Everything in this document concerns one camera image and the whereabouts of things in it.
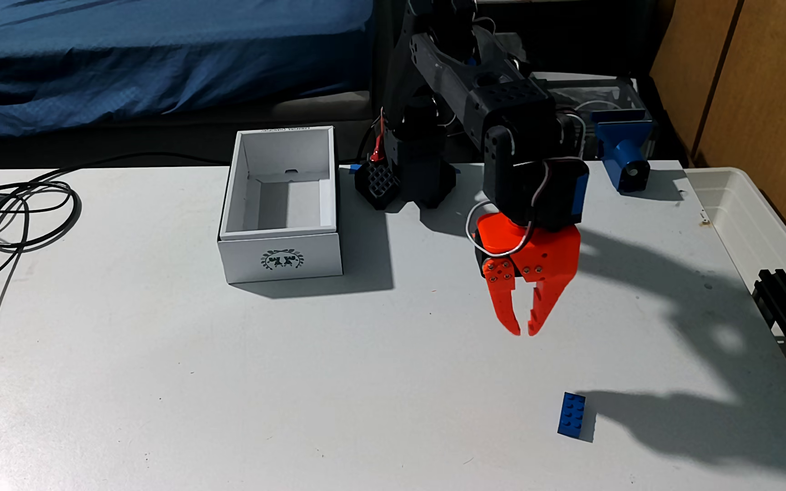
blue lego brick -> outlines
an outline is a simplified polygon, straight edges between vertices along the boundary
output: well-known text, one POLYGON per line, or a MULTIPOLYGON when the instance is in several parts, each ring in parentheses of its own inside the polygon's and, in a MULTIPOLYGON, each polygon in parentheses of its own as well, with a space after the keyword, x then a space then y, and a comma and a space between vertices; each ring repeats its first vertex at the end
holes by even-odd
POLYGON ((584 422, 584 404, 587 397, 566 392, 562 397, 560 411, 560 427, 557 432, 574 439, 581 436, 581 424, 584 422))

white wire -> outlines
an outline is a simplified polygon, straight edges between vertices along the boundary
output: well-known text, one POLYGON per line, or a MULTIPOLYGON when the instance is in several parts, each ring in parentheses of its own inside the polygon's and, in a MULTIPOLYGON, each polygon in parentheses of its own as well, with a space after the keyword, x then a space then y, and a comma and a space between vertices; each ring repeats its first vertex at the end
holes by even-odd
POLYGON ((620 109, 621 108, 621 106, 618 106, 617 104, 615 104, 614 102, 611 102, 610 100, 599 100, 599 99, 597 99, 597 100, 588 100, 587 102, 582 102, 581 104, 578 104, 577 106, 575 106, 574 110, 577 111, 578 109, 581 109, 582 107, 587 106, 588 104, 596 104, 596 103, 608 104, 609 106, 613 106, 615 109, 620 109))
POLYGON ((584 143, 587 141, 587 123, 585 123, 579 115, 574 115, 572 113, 563 114, 581 121, 581 149, 578 151, 578 158, 584 160, 584 143))
POLYGON ((449 120, 449 121, 448 121, 448 122, 446 122, 445 124, 437 124, 436 126, 443 126, 443 127, 447 128, 447 127, 449 127, 449 126, 451 126, 451 125, 453 124, 453 121, 454 121, 456 118, 457 118, 457 115, 453 115, 453 116, 451 116, 451 120, 449 120))
MULTIPOLYGON (((533 193, 533 199, 530 200, 529 202, 530 207, 535 207, 535 201, 539 198, 539 195, 541 195, 541 193, 545 190, 545 186, 548 185, 548 181, 551 176, 551 169, 550 167, 548 167, 548 163, 542 162, 542 164, 544 164, 545 166, 545 177, 544 179, 541 180, 541 184, 539 184, 539 189, 535 190, 535 193, 533 193)), ((533 235, 534 228, 533 228, 532 220, 530 220, 527 223, 527 230, 523 233, 523 238, 520 239, 520 243, 517 245, 517 247, 515 247, 511 251, 502 252, 501 254, 495 254, 493 252, 487 251, 484 247, 478 245, 478 242, 475 241, 475 237, 473 237, 472 233, 469 231, 469 224, 472 222, 472 216, 475 214, 475 210, 477 210, 482 206, 490 205, 491 203, 492 202, 490 200, 481 201, 477 203, 475 206, 473 206, 471 210, 469 210, 469 214, 466 215, 465 217, 465 238, 468 239, 469 242, 472 242, 472 245, 475 246, 476 249, 484 252, 486 255, 490 256, 491 258, 504 258, 511 254, 516 254, 517 252, 520 252, 521 250, 523 250, 524 247, 527 246, 527 242, 529 242, 529 239, 533 235)))
POLYGON ((477 21, 479 21, 479 20, 489 20, 489 21, 490 21, 490 22, 491 22, 491 23, 494 25, 494 31, 493 31, 493 32, 491 32, 491 34, 496 34, 496 21, 494 21, 494 20, 493 20, 492 18, 490 18, 490 17, 477 17, 477 18, 476 18, 476 17, 475 17, 475 14, 472 14, 472 23, 473 23, 473 24, 474 24, 474 23, 476 23, 476 22, 477 22, 477 21))

white cardboard box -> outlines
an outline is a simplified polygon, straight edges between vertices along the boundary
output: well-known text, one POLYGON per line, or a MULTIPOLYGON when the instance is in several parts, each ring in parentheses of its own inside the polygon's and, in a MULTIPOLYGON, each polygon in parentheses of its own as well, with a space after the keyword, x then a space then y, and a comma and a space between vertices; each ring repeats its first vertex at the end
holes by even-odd
POLYGON ((217 247, 228 283, 342 274, 333 127, 239 131, 217 247))

blue component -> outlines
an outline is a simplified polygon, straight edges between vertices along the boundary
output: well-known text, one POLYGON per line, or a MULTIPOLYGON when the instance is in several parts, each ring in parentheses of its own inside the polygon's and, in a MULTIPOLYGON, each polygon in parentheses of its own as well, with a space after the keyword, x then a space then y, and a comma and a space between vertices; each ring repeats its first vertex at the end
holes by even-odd
POLYGON ((584 209, 584 194, 587 193, 587 177, 589 174, 584 174, 578 177, 574 182, 574 198, 572 198, 572 214, 580 215, 584 209))
MULTIPOLYGON (((640 184, 621 186, 622 173, 630 164, 639 164, 640 168, 648 172, 645 156, 642 155, 642 144, 650 136, 653 121, 616 121, 599 122, 595 124, 596 139, 600 140, 599 158, 603 159, 605 170, 609 174, 611 183, 616 190, 635 191, 643 190, 647 183, 647 174, 639 179, 640 184)), ((635 181, 624 176, 627 182, 635 181)))
POLYGON ((574 439, 581 436, 581 424, 584 422, 584 404, 587 397, 565 393, 562 397, 560 427, 557 432, 574 439))

blue clamp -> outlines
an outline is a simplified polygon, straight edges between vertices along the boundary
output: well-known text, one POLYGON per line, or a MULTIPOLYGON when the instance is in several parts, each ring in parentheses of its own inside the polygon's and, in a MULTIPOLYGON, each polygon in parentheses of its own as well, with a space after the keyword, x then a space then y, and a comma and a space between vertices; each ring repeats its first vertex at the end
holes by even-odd
POLYGON ((581 436, 581 424, 584 422, 584 404, 587 397, 578 394, 566 394, 562 397, 560 411, 560 427, 557 432, 574 439, 581 436))
POLYGON ((642 155, 642 145, 650 136, 654 125, 651 120, 600 120, 593 113, 596 139, 599 140, 598 156, 605 164, 611 184, 621 192, 645 190, 648 184, 650 165, 642 155))

